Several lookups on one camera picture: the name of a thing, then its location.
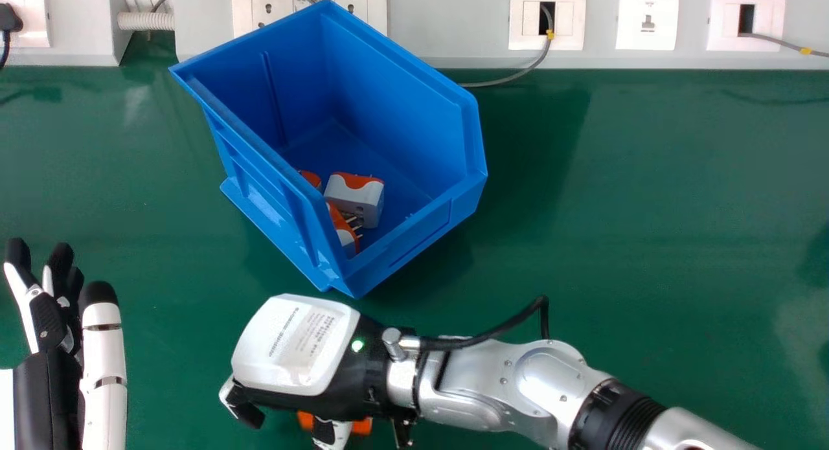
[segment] blue container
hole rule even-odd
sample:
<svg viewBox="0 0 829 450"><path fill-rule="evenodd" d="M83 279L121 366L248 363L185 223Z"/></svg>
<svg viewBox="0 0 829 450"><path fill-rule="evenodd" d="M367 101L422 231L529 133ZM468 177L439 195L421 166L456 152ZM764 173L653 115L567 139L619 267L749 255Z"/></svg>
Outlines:
<svg viewBox="0 0 829 450"><path fill-rule="evenodd" d="M171 67L201 103L221 190L321 291L362 297L473 214L486 181L470 93L331 1ZM332 172L385 181L380 226L347 258Z"/></svg>

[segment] table surface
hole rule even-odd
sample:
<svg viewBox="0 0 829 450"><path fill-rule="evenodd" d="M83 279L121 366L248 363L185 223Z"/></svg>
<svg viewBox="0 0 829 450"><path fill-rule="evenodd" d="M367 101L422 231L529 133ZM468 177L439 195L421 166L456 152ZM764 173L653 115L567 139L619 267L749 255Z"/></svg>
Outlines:
<svg viewBox="0 0 829 450"><path fill-rule="evenodd" d="M169 40L120 69L0 75L0 237L74 247L119 294L130 449L308 448L287 412L252 431L217 399L268 296L348 302L473 334L538 294L590 365L767 448L829 447L829 72L540 71L475 91L479 211L363 300L320 295L219 191ZM470 81L502 72L449 72ZM26 355L0 297L0 358ZM536 322L507 335L536 338ZM535 448L432 423L422 448ZM388 424L355 448L391 448Z"/></svg>

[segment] robotic arm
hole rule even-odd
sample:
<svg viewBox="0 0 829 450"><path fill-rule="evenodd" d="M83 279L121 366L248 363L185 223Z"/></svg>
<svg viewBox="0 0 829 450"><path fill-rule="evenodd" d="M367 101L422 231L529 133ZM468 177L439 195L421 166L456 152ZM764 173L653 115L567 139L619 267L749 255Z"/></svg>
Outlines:
<svg viewBox="0 0 829 450"><path fill-rule="evenodd" d="M74 252L58 244L32 275L29 247L9 240L3 272L32 355L0 370L0 448L123 450L126 426L124 336L115 291L83 289Z"/></svg>
<svg viewBox="0 0 829 450"><path fill-rule="evenodd" d="M384 327L341 303L295 295L267 300L233 353L220 400L260 427L257 406L306 411L320 422L392 421L411 447L417 418L486 432L515 432L546 448L716 450L755 448L680 408L667 409L590 368L550 340L547 297L475 337L428 338ZM541 310L541 340L494 340ZM319 448L343 447L346 437Z"/></svg>

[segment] green indicator light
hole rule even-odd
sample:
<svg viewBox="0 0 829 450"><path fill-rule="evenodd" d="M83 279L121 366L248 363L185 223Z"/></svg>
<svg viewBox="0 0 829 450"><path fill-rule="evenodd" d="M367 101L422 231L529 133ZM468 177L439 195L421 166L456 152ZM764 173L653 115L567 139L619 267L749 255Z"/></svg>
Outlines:
<svg viewBox="0 0 829 450"><path fill-rule="evenodd" d="M355 340L352 341L352 352L359 353L362 350L362 347L365 346L365 343L362 340Z"/></svg>

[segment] electrical outlet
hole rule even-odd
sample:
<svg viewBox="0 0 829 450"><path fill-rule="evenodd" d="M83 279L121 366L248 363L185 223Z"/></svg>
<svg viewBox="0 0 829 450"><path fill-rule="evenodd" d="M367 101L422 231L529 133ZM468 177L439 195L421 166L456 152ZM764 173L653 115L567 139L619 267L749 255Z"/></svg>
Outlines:
<svg viewBox="0 0 829 450"><path fill-rule="evenodd" d="M786 0L711 0L708 50L779 52L776 43L738 37L741 20L755 34L782 39Z"/></svg>
<svg viewBox="0 0 829 450"><path fill-rule="evenodd" d="M334 0L356 18L388 35L387 0ZM309 6L305 0L231 0L233 36L239 37Z"/></svg>
<svg viewBox="0 0 829 450"><path fill-rule="evenodd" d="M673 50L679 0L619 0L616 49Z"/></svg>
<svg viewBox="0 0 829 450"><path fill-rule="evenodd" d="M541 6L553 16L556 37L550 50L584 48L584 20L587 0L510 0L510 50L541 50L547 39L547 17Z"/></svg>
<svg viewBox="0 0 829 450"><path fill-rule="evenodd" d="M0 0L12 5L23 30L12 33L12 47L50 47L47 0Z"/></svg>

